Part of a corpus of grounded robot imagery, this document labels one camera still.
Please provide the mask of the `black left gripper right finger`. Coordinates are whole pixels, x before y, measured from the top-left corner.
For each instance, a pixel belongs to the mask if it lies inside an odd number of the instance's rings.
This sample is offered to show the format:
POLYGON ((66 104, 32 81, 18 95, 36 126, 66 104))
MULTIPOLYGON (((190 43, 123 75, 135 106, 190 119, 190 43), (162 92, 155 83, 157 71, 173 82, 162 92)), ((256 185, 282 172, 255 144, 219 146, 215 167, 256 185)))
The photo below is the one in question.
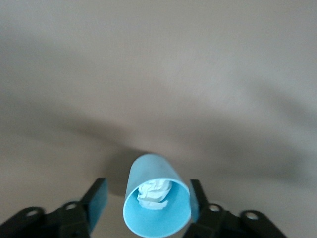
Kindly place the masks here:
POLYGON ((190 205, 193 222, 184 238, 286 238, 263 213, 244 210, 239 216, 217 203, 209 202, 198 179, 190 180, 190 205))

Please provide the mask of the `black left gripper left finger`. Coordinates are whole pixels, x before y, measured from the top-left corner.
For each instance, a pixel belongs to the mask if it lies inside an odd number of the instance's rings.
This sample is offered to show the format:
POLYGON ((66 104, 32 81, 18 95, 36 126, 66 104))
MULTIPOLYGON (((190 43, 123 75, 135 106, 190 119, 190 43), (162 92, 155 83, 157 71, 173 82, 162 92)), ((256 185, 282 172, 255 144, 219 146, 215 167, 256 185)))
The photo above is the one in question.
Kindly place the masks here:
POLYGON ((98 178, 78 201, 46 213, 27 207, 0 225, 2 238, 89 238, 107 204, 107 179, 98 178))

